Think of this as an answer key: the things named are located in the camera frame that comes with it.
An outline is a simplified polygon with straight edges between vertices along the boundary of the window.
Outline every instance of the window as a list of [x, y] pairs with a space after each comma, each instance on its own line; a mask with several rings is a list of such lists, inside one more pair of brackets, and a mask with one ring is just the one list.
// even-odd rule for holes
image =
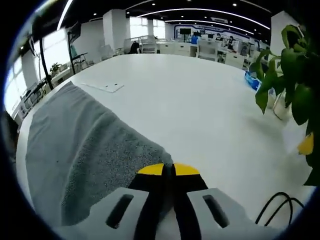
[[8, 114], [13, 115], [26, 92], [27, 86], [22, 72], [21, 57], [19, 57], [7, 73], [4, 88], [4, 106]]
[[153, 35], [158, 39], [166, 38], [165, 22], [153, 19]]
[[[46, 75], [45, 70], [42, 66], [42, 62], [40, 60], [39, 41], [34, 44], [34, 50], [38, 55], [34, 58], [34, 67], [36, 76], [40, 81]], [[48, 73], [54, 63], [66, 64], [70, 62], [66, 31], [64, 29], [55, 31], [43, 38], [43, 55]]]
[[148, 35], [148, 20], [143, 17], [130, 17], [130, 38]]

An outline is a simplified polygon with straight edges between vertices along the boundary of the yellow object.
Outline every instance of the yellow object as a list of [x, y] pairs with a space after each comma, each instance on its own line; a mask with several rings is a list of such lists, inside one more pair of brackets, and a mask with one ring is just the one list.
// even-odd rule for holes
[[314, 150], [314, 133], [310, 133], [305, 137], [303, 142], [298, 145], [298, 151], [303, 155], [310, 155]]
[[162, 174], [163, 163], [146, 166], [138, 171], [138, 174], [160, 175]]
[[192, 166], [184, 165], [181, 163], [175, 163], [174, 168], [175, 168], [175, 175], [176, 176], [200, 174], [199, 171], [197, 169], [193, 168]]

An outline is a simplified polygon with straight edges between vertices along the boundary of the desk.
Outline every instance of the desk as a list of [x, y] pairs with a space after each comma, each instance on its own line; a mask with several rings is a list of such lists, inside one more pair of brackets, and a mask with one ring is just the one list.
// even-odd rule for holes
[[56, 87], [58, 85], [58, 81], [66, 75], [68, 75], [69, 73], [71, 73], [71, 67], [68, 67], [67, 69], [57, 73], [57, 75], [53, 76], [51, 79], [52, 85]]
[[[311, 168], [303, 157], [286, 154], [283, 123], [272, 111], [262, 115], [244, 74], [235, 67], [199, 58], [129, 54], [73, 75], [34, 106], [22, 123], [16, 168], [24, 192], [30, 199], [24, 161], [33, 115], [72, 81], [130, 127], [164, 147], [174, 162], [197, 168], [209, 188], [219, 188], [236, 200], [251, 220], [255, 221], [276, 192], [287, 192], [305, 203], [314, 189], [303, 186]], [[124, 87], [108, 93], [82, 84], [105, 83], [106, 75]], [[271, 204], [261, 224], [282, 202], [279, 198]], [[299, 211], [295, 204], [293, 209]], [[286, 226], [288, 218], [289, 207], [284, 207], [270, 226]], [[166, 232], [162, 227], [158, 231]]]
[[156, 44], [161, 54], [195, 57], [197, 52], [197, 45], [190, 42], [158, 41]]
[[[189, 42], [158, 41], [156, 44], [161, 54], [196, 57], [198, 52], [198, 45]], [[252, 58], [242, 56], [226, 47], [219, 47], [217, 51], [218, 54], [223, 54], [223, 61], [221, 63], [238, 69], [248, 68], [247, 65], [252, 61]]]

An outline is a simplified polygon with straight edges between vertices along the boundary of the gray towel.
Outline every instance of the gray towel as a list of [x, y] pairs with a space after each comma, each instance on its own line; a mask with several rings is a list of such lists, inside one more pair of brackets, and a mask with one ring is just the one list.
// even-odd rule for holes
[[173, 162], [71, 82], [34, 114], [25, 158], [35, 211], [55, 227], [84, 220], [92, 205], [127, 187], [141, 168]]

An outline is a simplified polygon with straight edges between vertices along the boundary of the black pole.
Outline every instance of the black pole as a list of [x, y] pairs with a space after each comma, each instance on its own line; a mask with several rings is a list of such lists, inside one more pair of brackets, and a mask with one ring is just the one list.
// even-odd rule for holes
[[71, 33], [68, 31], [68, 50], [69, 50], [69, 58], [70, 58], [70, 62], [71, 62], [71, 67], [72, 67], [73, 75], [75, 75], [75, 74], [76, 74], [75, 65], [74, 65], [74, 62], [72, 61], [72, 55], [71, 55], [70, 34], [71, 34]]
[[51, 76], [48, 74], [48, 70], [47, 70], [47, 66], [46, 66], [42, 36], [39, 39], [39, 45], [40, 45], [41, 62], [42, 62], [42, 66], [43, 66], [43, 70], [44, 70], [44, 74], [45, 74], [45, 80], [48, 83], [50, 89], [53, 90], [54, 87], [52, 86], [52, 83], [51, 83]]

